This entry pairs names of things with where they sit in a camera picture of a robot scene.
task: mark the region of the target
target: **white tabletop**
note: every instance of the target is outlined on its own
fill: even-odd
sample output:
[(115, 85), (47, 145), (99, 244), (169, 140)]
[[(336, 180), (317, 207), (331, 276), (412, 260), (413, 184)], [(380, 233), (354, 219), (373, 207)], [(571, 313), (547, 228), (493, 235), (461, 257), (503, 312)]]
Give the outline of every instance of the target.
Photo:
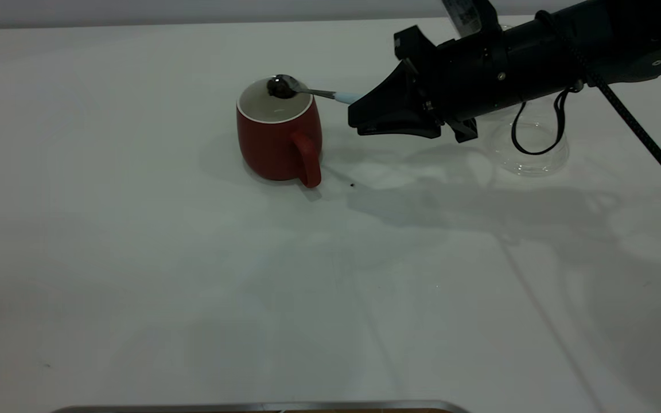
[[(319, 102), (317, 190), (242, 163), (244, 86), (368, 91), (413, 24), (454, 35), (445, 19), (0, 30), (0, 412), (661, 410), (661, 169), (598, 92), (569, 99), (571, 157), (548, 178), (449, 130), (359, 137), (336, 102)], [(616, 91), (661, 144), (661, 78)]]

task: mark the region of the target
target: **dark granules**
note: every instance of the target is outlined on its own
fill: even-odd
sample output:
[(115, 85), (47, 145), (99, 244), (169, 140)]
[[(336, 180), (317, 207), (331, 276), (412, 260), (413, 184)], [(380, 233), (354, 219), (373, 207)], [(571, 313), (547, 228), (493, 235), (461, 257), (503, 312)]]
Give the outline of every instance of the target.
[(279, 99), (290, 99), (297, 94), (297, 92), (290, 89), (287, 82), (280, 77), (273, 77), (267, 81), (267, 91), (270, 93), (270, 96)]

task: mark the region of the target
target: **clear glass container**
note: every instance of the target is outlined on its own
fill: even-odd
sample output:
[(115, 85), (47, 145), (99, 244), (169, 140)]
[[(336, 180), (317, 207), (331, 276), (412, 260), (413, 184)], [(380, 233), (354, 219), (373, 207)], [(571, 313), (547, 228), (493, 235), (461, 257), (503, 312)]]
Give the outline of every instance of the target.
[[(517, 141), (529, 152), (543, 151), (558, 137), (558, 118), (554, 100), (540, 98), (527, 102), (517, 124)], [(567, 162), (567, 136), (551, 151), (542, 155), (520, 152), (512, 143), (512, 125), (520, 105), (494, 112), (486, 117), (489, 125), (482, 138), (492, 161), (509, 172), (521, 176), (546, 176), (558, 172)]]

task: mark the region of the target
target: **mug rim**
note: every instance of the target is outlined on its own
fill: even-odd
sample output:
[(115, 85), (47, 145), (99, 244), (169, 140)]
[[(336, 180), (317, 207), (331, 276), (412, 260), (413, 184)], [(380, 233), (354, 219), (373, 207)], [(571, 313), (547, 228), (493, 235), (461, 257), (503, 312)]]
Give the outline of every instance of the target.
[(265, 125), (279, 125), (280, 123), (291, 122), (292, 120), (296, 120), (297, 118), (301, 117), (302, 115), (305, 115), (305, 113), (307, 113), (307, 111), (310, 109), (310, 106), (313, 105), (313, 102), (315, 102), (315, 96), (313, 96), (313, 95), (309, 95), (310, 100), (308, 101), (308, 104), (305, 106), (305, 109), (303, 109), (297, 115), (294, 115), (293, 117), (287, 118), (287, 119), (284, 119), (284, 120), (276, 120), (274, 122), (270, 122), (270, 121), (266, 121), (266, 120), (254, 119), (251, 116), (244, 113), (244, 110), (241, 108), (241, 104), (239, 104), (239, 101), (241, 101), (241, 97), (244, 95), (244, 92), (246, 92), (247, 89), (249, 89), (249, 87), (252, 87), (254, 84), (257, 84), (260, 81), (268, 81), (269, 79), (272, 79), (272, 78), (273, 78), (273, 76), (270, 76), (270, 77), (265, 77), (264, 79), (259, 79), (257, 81), (253, 81), (253, 82), (251, 82), (251, 84), (249, 84), (249, 86), (244, 88), (244, 90), (241, 92), (241, 94), (239, 94), (239, 97), (236, 98), (236, 109), (239, 110), (241, 115), (244, 118), (247, 118), (248, 120), (251, 120), (252, 122), (264, 123)]

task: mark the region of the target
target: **spoon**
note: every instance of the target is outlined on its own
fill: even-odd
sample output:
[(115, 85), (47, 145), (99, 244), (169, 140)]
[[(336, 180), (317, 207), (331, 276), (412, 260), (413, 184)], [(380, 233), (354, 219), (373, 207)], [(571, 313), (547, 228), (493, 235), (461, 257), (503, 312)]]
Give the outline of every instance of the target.
[(352, 104), (361, 98), (361, 95), (355, 93), (342, 93), (331, 91), (316, 91), (315, 89), (307, 89), (297, 81), (296, 78), (288, 74), (278, 74), (267, 81), (267, 91), (270, 96), (279, 99), (291, 99), (298, 93), (308, 93), (323, 98), (333, 99), (344, 104)]

